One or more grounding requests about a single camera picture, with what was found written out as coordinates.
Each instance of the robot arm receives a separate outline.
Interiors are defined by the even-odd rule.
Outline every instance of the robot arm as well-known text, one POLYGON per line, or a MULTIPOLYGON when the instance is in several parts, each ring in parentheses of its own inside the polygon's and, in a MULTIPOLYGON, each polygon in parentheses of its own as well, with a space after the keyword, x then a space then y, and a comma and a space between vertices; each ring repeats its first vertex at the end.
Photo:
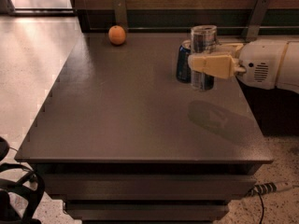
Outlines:
POLYGON ((210 54, 192 54, 189 67, 213 77, 237 76, 244 84, 299 93, 299 42, 258 40, 218 45, 210 54))

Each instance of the metal bracket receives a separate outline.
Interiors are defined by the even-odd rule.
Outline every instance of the metal bracket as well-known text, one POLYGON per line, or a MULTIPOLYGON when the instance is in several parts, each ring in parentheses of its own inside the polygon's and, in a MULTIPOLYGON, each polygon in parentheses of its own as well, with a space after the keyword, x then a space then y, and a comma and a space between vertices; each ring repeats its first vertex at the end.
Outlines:
POLYGON ((128 32, 127 8, 125 0, 113 0, 116 24, 128 32))
POLYGON ((268 9, 271 0, 257 0, 254 9, 252 10, 249 24, 244 29, 242 37, 246 42, 254 41, 257 39, 260 31, 263 17, 268 9))

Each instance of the gray table surface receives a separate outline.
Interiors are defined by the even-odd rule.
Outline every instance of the gray table surface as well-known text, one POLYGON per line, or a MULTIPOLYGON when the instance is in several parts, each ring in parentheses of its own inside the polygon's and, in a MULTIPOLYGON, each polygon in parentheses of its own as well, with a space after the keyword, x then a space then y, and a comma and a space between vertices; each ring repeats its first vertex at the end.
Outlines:
POLYGON ((187 34, 83 35, 24 139, 28 162, 268 163, 235 78, 211 91, 178 82, 187 34))

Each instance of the dark blue can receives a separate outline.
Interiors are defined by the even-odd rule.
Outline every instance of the dark blue can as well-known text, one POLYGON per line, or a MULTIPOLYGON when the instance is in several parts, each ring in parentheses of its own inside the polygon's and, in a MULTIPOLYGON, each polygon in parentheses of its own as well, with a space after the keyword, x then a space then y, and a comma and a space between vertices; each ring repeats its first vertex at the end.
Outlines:
POLYGON ((185 40, 178 50, 177 79, 184 83, 191 82, 191 69, 188 66, 188 57, 191 53, 191 40, 185 40))

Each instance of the table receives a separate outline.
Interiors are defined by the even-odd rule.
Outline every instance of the table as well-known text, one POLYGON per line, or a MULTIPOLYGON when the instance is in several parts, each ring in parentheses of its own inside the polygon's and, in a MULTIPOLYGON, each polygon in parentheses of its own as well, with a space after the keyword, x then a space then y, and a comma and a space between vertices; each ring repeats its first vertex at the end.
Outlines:
POLYGON ((177 81, 187 34, 82 35, 21 144, 51 197, 88 221, 211 221, 273 161, 235 78, 177 81))

